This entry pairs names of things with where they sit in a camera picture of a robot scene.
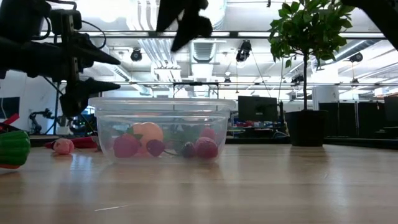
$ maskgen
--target tree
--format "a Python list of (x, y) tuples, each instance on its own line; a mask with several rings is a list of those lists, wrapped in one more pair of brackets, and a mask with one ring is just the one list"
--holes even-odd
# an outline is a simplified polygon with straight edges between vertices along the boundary
[(307, 67), (310, 56), (320, 60), (336, 60), (334, 53), (347, 44), (341, 31), (352, 27), (350, 12), (354, 7), (345, 6), (336, 0), (300, 0), (291, 5), (282, 4), (280, 19), (271, 22), (269, 42), (274, 61), (302, 56), (304, 62), (304, 109), (307, 110)]

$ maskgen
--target plastic bin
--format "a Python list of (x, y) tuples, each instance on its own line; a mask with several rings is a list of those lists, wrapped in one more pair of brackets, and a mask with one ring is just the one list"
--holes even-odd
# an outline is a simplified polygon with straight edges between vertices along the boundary
[(232, 100), (91, 98), (105, 156), (122, 164), (212, 162), (226, 139)]

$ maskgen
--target black plant pot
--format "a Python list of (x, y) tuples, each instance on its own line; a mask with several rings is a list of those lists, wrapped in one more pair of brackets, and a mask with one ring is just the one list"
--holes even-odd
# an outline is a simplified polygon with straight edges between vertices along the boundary
[(293, 146), (320, 147), (325, 137), (327, 111), (303, 110), (286, 113)]

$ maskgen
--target potted plant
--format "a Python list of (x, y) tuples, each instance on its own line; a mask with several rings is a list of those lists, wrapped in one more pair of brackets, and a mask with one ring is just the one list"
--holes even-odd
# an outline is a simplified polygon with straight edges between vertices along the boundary
[(286, 68), (297, 57), (303, 58), (304, 110), (286, 113), (285, 119), (293, 146), (322, 146), (327, 112), (308, 110), (307, 66), (310, 56), (317, 60), (336, 60), (334, 53), (347, 44), (340, 36), (351, 28), (354, 7), (335, 0), (300, 0), (283, 3), (280, 19), (271, 22), (269, 42), (274, 61), (287, 58)]

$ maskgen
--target table surface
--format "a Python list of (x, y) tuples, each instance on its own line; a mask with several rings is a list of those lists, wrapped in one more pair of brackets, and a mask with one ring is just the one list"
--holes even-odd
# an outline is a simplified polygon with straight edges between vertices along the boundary
[(397, 223), (398, 151), (229, 145), (213, 165), (34, 148), (0, 170), (0, 223)]

